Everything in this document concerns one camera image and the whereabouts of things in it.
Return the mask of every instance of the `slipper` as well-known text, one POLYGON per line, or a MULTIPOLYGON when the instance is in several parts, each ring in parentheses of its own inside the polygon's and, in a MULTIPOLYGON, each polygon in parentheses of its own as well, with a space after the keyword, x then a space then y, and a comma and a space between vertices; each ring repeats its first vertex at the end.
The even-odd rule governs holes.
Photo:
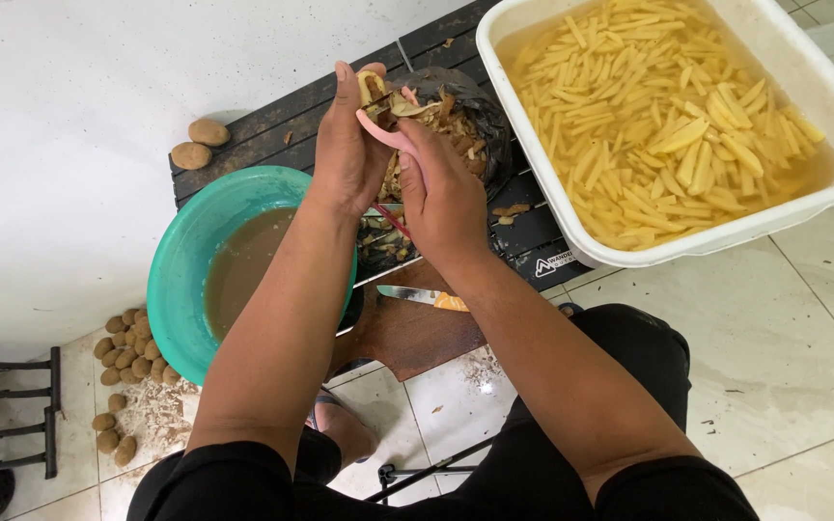
POLYGON ((585 313, 585 309, 581 306, 575 304, 574 302, 565 302, 564 304, 559 304, 559 311, 562 312, 565 316, 571 318, 576 314, 583 314, 585 313))
MULTIPOLYGON (((336 398, 334 397, 334 394, 331 393, 330 390, 327 389, 327 387, 324 387, 323 385, 321 385, 320 390, 329 394, 330 396, 320 396, 320 395, 318 395, 318 397, 314 399, 314 406, 311 407, 310 412, 307 413, 307 420, 310 422, 310 427, 312 429, 316 430, 317 432, 320 432, 320 429, 318 429, 317 419, 314 417, 314 407, 317 407, 318 403, 332 403, 333 405, 338 405, 340 407, 343 407, 343 404, 336 400, 336 398)), ((369 460, 369 458, 362 458, 361 460, 358 460, 356 463, 362 464, 362 463, 365 463, 368 460, 369 460)))

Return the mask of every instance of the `knife blade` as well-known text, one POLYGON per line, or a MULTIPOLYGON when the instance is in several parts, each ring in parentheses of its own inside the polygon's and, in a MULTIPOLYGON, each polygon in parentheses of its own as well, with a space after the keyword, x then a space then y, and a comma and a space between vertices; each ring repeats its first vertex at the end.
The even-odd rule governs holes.
MULTIPOLYGON (((404 209, 404 205, 400 203, 389 203, 380 205, 384 207, 388 211, 398 211, 400 209, 404 209)), ((382 217, 382 214, 378 212, 377 209, 370 207, 369 209, 365 210, 363 214, 364 217, 382 217)))
POLYGON ((453 297, 445 291, 431 289, 405 288, 403 286, 376 286, 378 292, 386 297, 403 301, 429 304, 441 310, 468 313, 469 308, 459 297, 453 297))

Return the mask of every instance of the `black pants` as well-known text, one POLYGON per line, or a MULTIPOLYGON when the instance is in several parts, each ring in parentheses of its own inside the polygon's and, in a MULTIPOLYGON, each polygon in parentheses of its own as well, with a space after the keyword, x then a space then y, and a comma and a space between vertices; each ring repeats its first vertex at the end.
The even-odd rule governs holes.
MULTIPOLYGON (((688 415, 687 341, 665 321, 623 304, 607 304, 570 319, 632 374, 681 430, 688 415)), ((144 476, 128 511, 144 519, 147 507, 181 458, 171 454, 144 476)), ((326 435, 305 427, 295 464, 298 519, 374 519, 396 507, 354 500, 326 487, 340 471, 340 449, 326 435)), ((478 468, 455 492, 422 503, 497 505, 503 518, 589 519, 594 513, 574 469, 543 433, 520 397, 478 468)), ((410 517, 402 507, 401 517, 410 517)), ((414 518, 420 518, 414 512, 414 518)))

